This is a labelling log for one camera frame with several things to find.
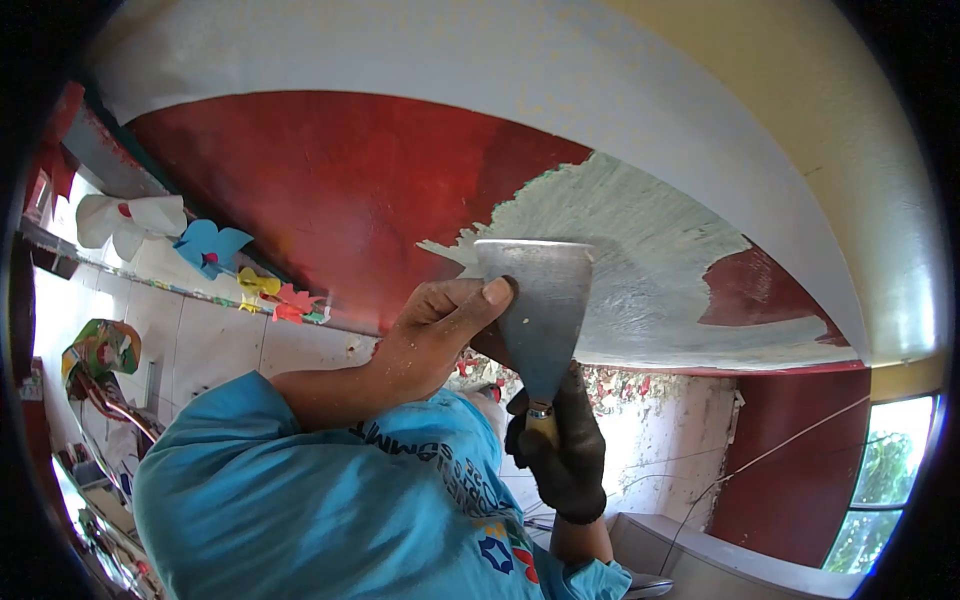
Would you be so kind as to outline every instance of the metal scraper blade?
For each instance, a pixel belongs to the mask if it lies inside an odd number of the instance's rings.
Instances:
[[[487,282],[505,276],[514,301],[497,320],[531,407],[553,404],[587,312],[593,246],[537,240],[473,243]]]

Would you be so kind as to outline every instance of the yellow paper flower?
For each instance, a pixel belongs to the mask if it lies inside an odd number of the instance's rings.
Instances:
[[[261,277],[250,267],[244,267],[240,270],[240,273],[237,274],[237,283],[254,296],[257,296],[260,292],[268,296],[275,296],[280,291],[279,279],[276,277]]]
[[[243,298],[243,301],[240,302],[239,310],[249,310],[253,314],[256,314],[256,311],[260,309],[256,303],[256,296],[251,298],[250,296],[243,294],[241,297]]]

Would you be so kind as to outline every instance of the wooden handle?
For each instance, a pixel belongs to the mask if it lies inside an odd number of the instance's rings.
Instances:
[[[546,417],[534,417],[527,414],[527,429],[536,429],[550,441],[555,449],[560,449],[560,432],[557,431],[557,418],[553,411]]]

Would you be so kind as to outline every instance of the window frame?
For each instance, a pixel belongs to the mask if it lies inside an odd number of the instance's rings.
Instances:
[[[860,475],[863,472],[863,463],[864,457],[867,453],[867,445],[870,444],[870,419],[873,416],[873,411],[875,406],[881,406],[883,404],[896,404],[898,402],[907,402],[909,400],[916,400],[918,398],[929,397],[931,401],[930,406],[930,422],[926,426],[926,440],[924,441],[924,456],[920,461],[920,465],[917,467],[918,479],[920,473],[923,470],[924,465],[926,464],[927,457],[929,456],[930,450],[933,449],[932,446],[935,444],[933,435],[934,425],[937,420],[938,413],[942,406],[942,399],[940,392],[927,392],[925,394],[914,394],[912,396],[899,396],[892,398],[884,398],[883,400],[877,400],[870,402],[869,413],[867,415],[867,427],[866,431],[863,433],[863,444],[860,446],[860,460],[856,468],[856,477],[853,479],[853,487],[850,490],[850,499],[847,501],[847,510],[844,511],[843,519],[840,521],[840,524],[837,526],[837,532],[833,536],[833,542],[830,544],[830,548],[827,551],[827,554],[824,556],[823,561],[820,563],[820,569],[825,570],[827,568],[827,561],[830,559],[830,555],[833,553],[833,548],[836,547],[837,541],[840,539],[840,534],[843,533],[843,526],[847,520],[847,516],[850,513],[889,513],[894,511],[905,511],[907,506],[910,504],[910,500],[913,498],[913,491],[917,487],[917,479],[914,480],[913,485],[910,486],[910,494],[907,495],[906,501],[899,502],[895,504],[865,504],[860,502],[853,502],[853,495],[856,494],[857,484],[860,482]],[[900,521],[903,519],[903,514],[900,515],[900,518],[897,520],[897,525],[894,527],[894,531],[890,533],[890,538],[887,539],[889,542],[890,539],[897,533],[897,528],[900,527]]]

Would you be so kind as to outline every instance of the tree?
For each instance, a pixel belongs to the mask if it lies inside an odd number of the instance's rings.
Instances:
[[[913,443],[906,435],[878,432],[863,452],[863,467],[853,492],[857,504],[897,504],[910,494],[917,472],[907,459]],[[870,569],[893,533],[901,511],[850,511],[824,568],[840,573]]]

